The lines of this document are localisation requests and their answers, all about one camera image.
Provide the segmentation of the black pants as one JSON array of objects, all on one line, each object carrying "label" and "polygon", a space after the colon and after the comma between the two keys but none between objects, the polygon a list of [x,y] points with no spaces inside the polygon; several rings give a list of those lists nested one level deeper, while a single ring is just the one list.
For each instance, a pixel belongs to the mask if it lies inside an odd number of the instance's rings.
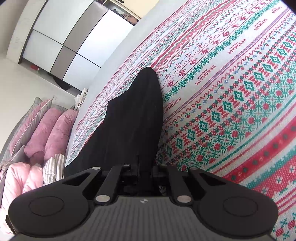
[{"label": "black pants", "polygon": [[93,167],[109,171],[119,164],[154,164],[163,127],[164,107],[158,76],[146,67],[128,90],[110,100],[106,116],[79,155],[64,168],[68,177]]}]

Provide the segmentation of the red green patterned blanket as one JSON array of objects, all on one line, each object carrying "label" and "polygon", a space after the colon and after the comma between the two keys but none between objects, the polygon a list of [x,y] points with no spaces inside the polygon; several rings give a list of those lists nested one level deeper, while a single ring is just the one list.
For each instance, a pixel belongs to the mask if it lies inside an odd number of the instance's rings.
[{"label": "red green patterned blanket", "polygon": [[198,167],[273,199],[275,240],[295,240],[295,13],[286,1],[192,1],[121,78],[158,75],[156,161]]}]

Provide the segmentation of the pink velvet pillow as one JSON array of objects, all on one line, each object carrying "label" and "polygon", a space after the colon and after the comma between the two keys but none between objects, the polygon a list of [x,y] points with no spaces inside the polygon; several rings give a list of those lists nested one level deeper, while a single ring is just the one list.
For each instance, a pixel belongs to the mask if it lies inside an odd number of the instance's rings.
[{"label": "pink velvet pillow", "polygon": [[24,149],[30,163],[43,164],[56,154],[64,155],[78,111],[50,108],[42,117]]}]

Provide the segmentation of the striped white grey cloth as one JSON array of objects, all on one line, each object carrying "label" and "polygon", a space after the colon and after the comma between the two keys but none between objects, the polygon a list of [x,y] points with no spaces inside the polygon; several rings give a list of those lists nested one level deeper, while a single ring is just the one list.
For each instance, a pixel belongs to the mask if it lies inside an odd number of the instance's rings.
[{"label": "striped white grey cloth", "polygon": [[43,185],[49,185],[64,178],[66,157],[56,154],[46,161],[43,167]]}]

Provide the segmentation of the white grey wardrobe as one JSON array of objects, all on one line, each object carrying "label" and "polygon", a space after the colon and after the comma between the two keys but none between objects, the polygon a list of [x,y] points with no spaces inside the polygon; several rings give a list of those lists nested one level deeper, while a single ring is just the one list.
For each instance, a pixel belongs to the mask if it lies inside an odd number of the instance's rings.
[{"label": "white grey wardrobe", "polygon": [[124,1],[27,1],[6,56],[83,90],[139,20]]}]

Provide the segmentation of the white bed sheet mattress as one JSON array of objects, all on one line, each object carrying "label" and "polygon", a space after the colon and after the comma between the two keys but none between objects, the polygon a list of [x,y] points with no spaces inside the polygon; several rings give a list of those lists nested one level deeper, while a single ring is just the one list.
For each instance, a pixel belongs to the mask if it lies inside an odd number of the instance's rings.
[{"label": "white bed sheet mattress", "polygon": [[184,19],[183,14],[192,5],[192,1],[159,1],[105,61],[89,87],[74,123],[66,151],[66,165],[78,156],[104,120],[108,99],[120,85],[121,78],[161,41],[166,31]]}]

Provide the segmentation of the grey pink-trimmed pillow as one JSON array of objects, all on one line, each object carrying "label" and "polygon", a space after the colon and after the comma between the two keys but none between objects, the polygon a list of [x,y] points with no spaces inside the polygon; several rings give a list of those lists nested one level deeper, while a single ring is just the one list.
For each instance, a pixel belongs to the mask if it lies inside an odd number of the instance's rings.
[{"label": "grey pink-trimmed pillow", "polygon": [[53,99],[35,98],[33,105],[11,132],[1,151],[1,164],[10,161],[20,150],[24,150],[45,113],[52,106]]}]

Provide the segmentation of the light pink quilted duvet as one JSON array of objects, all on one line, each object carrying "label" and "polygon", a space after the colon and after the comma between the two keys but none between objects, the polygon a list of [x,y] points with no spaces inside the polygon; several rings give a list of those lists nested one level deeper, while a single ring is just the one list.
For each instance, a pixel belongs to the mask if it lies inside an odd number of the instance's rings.
[{"label": "light pink quilted duvet", "polygon": [[13,233],[6,223],[10,204],[23,193],[43,186],[41,165],[18,162],[10,165],[6,173],[4,192],[1,200],[1,240],[10,240]]}]

